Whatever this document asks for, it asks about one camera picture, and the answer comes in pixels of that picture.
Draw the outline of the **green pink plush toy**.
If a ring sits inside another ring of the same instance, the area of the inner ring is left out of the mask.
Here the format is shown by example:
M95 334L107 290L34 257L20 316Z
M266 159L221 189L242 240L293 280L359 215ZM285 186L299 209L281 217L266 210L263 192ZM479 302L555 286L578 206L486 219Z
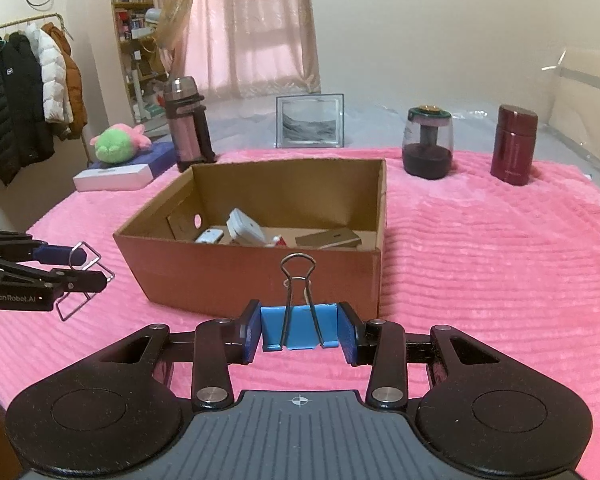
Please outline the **green pink plush toy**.
M151 147L151 140L145 134L144 125L131 127L115 124L90 141L96 159L109 165L122 164L135 157L140 151Z

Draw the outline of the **white puffer jacket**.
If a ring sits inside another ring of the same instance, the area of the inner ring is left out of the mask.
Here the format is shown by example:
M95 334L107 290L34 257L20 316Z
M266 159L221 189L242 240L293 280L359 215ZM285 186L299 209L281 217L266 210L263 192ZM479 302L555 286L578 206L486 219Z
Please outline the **white puffer jacket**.
M73 122L73 114L66 81L66 62L60 47L47 32L33 24L26 26L24 34L41 67L45 120L68 126Z

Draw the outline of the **gold router box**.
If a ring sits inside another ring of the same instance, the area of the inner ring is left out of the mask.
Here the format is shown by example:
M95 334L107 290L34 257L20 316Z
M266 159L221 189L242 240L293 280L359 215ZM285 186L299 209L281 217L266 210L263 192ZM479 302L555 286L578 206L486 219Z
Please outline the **gold router box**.
M321 231L296 237L297 247L313 247L318 249L355 248L361 244L361 237L349 228Z

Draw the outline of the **black jacket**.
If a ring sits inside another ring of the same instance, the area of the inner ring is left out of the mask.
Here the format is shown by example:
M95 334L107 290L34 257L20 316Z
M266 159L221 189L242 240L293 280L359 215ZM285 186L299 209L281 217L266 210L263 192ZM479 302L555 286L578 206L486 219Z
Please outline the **black jacket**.
M43 110L42 68L29 39L14 32L0 39L0 181L10 185L21 169L54 153Z

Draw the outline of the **white flat box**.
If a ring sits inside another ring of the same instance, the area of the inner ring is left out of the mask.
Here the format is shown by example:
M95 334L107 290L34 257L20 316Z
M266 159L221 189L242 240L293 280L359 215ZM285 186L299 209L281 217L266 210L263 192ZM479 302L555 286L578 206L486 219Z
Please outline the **white flat box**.
M81 171L73 177L78 192L136 191L154 180L148 165L117 166Z

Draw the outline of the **brown cardboard box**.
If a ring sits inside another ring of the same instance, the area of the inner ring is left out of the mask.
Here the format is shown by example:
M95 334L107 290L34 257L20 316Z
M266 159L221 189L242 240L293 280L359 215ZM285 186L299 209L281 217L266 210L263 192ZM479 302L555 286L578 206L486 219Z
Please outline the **brown cardboard box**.
M299 158L196 165L114 232L156 304L233 316L281 306L288 276L318 304L378 315L387 168L381 159Z

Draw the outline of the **blue binder clip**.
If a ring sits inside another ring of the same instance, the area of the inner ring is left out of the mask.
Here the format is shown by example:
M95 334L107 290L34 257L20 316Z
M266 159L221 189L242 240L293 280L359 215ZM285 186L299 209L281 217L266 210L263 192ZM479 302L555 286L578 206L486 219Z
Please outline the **blue binder clip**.
M294 260L306 262L306 272L292 274L288 264ZM337 348L337 305L317 304L313 300L315 259L304 252L292 252L279 266L285 277L286 301L283 306L260 309L263 351Z

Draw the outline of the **standing fan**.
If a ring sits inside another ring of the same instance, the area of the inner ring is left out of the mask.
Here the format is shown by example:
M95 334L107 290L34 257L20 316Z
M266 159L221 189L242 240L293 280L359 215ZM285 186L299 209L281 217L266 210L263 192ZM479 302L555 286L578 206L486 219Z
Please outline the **standing fan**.
M193 0L168 0L161 9L151 8L145 21L160 49L172 50L184 34Z

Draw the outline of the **white square night light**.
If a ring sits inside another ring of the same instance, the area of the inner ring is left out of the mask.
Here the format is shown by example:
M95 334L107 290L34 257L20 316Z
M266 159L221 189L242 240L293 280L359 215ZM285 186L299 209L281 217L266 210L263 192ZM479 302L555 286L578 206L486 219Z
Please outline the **white square night light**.
M226 220L233 242L245 246L265 246L268 242L261 227L239 208L234 208Z

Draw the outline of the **dark red thermos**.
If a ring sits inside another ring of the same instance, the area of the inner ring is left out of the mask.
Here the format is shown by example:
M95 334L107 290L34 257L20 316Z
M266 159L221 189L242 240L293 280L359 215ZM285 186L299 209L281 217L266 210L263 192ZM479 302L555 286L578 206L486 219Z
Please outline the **dark red thermos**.
M511 185L529 182L539 117L532 110L502 104L498 108L491 174Z

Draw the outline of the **glass jar dark base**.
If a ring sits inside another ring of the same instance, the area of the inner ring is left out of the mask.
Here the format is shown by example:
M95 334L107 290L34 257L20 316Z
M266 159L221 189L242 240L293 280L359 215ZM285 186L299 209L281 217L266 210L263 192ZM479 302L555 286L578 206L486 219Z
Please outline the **glass jar dark base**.
M426 180L444 178L452 166L453 141L450 112L433 105L411 107L402 141L404 170Z

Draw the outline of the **red blue Doraemon toy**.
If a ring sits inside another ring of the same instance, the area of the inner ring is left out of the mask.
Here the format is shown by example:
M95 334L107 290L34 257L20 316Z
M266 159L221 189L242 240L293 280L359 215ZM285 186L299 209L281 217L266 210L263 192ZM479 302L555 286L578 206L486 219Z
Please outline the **red blue Doraemon toy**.
M272 240L269 240L265 244L265 246L266 247L286 247L287 244L281 235L275 235L272 237Z

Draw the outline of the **wooden bookshelf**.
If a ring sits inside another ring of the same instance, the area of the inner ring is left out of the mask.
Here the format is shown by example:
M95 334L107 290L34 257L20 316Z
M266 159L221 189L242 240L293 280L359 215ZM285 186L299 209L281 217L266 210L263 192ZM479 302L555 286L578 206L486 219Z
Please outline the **wooden bookshelf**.
M158 46L156 28L166 0L110 0L126 93L134 122L162 125L163 90L171 79L172 53Z

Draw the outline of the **white remote control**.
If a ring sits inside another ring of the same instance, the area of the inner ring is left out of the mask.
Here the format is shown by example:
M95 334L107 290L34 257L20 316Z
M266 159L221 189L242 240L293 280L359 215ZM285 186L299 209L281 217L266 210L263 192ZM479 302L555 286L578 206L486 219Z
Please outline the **white remote control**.
M224 237L224 231L219 228L209 228L197 236L196 244L218 244Z

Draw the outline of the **purple book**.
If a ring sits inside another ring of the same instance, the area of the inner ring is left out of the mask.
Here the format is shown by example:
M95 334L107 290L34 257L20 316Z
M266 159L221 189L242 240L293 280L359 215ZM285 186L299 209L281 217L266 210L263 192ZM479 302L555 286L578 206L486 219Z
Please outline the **purple book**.
M106 162L94 162L90 169L119 169L135 166L147 166L151 177L158 178L176 164L175 148L171 141L156 142L146 150L140 150L127 162L111 165Z

